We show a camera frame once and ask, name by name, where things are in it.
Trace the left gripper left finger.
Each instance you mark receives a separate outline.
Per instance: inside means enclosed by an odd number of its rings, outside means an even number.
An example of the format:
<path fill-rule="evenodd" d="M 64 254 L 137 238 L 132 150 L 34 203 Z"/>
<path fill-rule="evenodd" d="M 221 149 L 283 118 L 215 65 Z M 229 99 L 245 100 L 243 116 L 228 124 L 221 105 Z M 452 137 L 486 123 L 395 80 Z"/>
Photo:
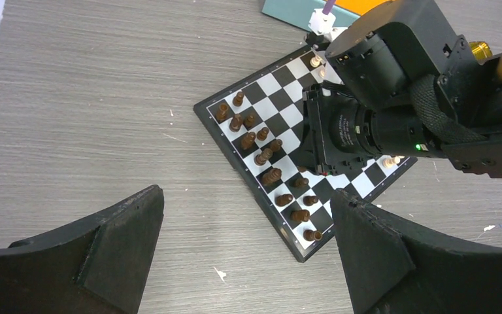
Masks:
<path fill-rule="evenodd" d="M 164 203 L 152 185 L 0 249 L 0 313 L 137 313 Z"/>

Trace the dark chess piece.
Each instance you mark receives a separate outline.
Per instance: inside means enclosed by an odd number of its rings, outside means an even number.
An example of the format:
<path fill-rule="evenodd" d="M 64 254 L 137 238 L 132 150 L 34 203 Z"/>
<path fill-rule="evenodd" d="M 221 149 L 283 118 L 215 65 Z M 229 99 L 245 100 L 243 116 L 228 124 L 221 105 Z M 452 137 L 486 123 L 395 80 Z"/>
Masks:
<path fill-rule="evenodd" d="M 281 194 L 275 198 L 275 205 L 278 207 L 284 207 L 291 204 L 293 200 L 294 197 L 292 194 Z"/>
<path fill-rule="evenodd" d="M 273 156 L 273 151 L 270 148 L 265 148 L 254 157 L 254 162 L 257 166 L 262 166 Z"/>
<path fill-rule="evenodd" d="M 244 137 L 241 139 L 241 149 L 248 150 L 250 149 L 256 141 L 256 133 L 254 131 L 247 132 Z"/>
<path fill-rule="evenodd" d="M 283 145 L 283 141 L 281 139 L 275 139 L 274 141 L 272 141 L 269 144 L 269 148 L 273 152 L 278 152 L 282 148 L 282 145 Z"/>
<path fill-rule="evenodd" d="M 300 178 L 297 178 L 293 182 L 293 187 L 295 187 L 295 188 L 304 188 L 308 184 L 309 184 L 309 180 L 306 177 L 300 177 Z"/>
<path fill-rule="evenodd" d="M 277 167 L 273 167 L 261 177 L 261 183 L 263 186 L 272 185 L 279 181 L 281 176 L 282 170 Z"/>

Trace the yellow and teal box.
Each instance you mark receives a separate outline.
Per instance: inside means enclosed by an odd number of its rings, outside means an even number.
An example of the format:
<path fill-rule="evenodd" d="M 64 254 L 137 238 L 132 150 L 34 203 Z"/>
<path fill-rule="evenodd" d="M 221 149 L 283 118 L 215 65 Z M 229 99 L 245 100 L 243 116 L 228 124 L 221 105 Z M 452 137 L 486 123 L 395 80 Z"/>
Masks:
<path fill-rule="evenodd" d="M 331 10 L 336 17 L 334 26 L 347 27 L 383 2 L 383 0 L 336 1 Z M 323 0 L 266 0 L 261 11 L 274 19 L 308 31 L 313 11 L 322 10 L 325 3 Z"/>

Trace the gold tin tray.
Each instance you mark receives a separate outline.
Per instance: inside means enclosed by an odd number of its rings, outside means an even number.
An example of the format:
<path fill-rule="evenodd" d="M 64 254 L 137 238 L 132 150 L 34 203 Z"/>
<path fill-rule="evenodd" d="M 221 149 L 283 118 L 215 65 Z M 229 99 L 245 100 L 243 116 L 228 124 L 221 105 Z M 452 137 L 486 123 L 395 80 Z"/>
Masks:
<path fill-rule="evenodd" d="M 473 56 L 478 61 L 484 60 L 486 58 L 493 56 L 493 52 L 492 52 L 490 46 L 485 41 L 471 41 L 469 43 L 469 46 L 470 46 L 471 52 L 473 53 Z"/>

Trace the black white chess board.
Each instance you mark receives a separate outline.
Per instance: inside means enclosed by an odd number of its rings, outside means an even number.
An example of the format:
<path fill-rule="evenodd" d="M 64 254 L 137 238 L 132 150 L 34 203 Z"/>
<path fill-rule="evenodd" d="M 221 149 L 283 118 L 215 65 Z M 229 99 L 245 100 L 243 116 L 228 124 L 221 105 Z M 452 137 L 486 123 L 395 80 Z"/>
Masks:
<path fill-rule="evenodd" d="M 322 66 L 311 65 L 313 57 L 309 47 L 301 47 L 194 107 L 299 262 L 307 261 L 333 237 L 330 199 L 336 189 L 373 201 L 416 163 L 415 157 L 406 157 L 387 168 L 383 158 L 377 158 L 367 160 L 362 168 L 347 175 L 314 175 L 297 167 L 295 152 L 303 126 L 301 91 L 321 81 L 324 73 Z M 255 144 L 242 150 L 241 139 L 250 131 L 256 133 Z M 264 165 L 257 166 L 254 157 L 275 139 L 283 141 L 282 148 Z M 263 186 L 261 177 L 273 167 L 282 170 L 281 179 Z M 309 184 L 293 187 L 300 177 L 306 177 Z M 294 200 L 278 207 L 275 198 L 281 194 L 292 194 Z"/>

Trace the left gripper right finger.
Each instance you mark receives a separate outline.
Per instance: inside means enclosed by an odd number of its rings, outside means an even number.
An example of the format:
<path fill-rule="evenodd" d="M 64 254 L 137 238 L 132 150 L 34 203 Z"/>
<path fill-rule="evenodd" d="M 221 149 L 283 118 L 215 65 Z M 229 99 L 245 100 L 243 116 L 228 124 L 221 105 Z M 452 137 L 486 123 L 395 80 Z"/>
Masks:
<path fill-rule="evenodd" d="M 355 313 L 502 313 L 502 248 L 432 230 L 337 189 L 335 237 Z"/>

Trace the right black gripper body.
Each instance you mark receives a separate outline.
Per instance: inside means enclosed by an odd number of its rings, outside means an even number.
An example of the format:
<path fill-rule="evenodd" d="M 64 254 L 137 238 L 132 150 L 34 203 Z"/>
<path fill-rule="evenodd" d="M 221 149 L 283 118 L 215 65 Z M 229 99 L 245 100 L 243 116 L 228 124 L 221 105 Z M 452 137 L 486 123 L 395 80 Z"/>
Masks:
<path fill-rule="evenodd" d="M 336 78 L 303 90 L 298 167 L 347 173 L 386 154 L 474 169 L 465 150 L 486 140 L 475 116 L 494 57 L 473 52 L 436 2 L 385 1 L 323 50 Z"/>

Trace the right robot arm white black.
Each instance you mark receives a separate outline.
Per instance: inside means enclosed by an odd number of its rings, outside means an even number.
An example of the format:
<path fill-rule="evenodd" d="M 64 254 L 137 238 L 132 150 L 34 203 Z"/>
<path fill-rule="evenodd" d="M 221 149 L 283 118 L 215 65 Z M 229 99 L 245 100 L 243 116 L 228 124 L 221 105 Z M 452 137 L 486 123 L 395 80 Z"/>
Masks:
<path fill-rule="evenodd" d="M 327 77 L 303 89 L 295 164 L 355 173 L 384 155 L 502 179 L 502 53 L 477 58 L 434 1 L 385 1 L 342 31 L 316 9 L 306 41 Z"/>

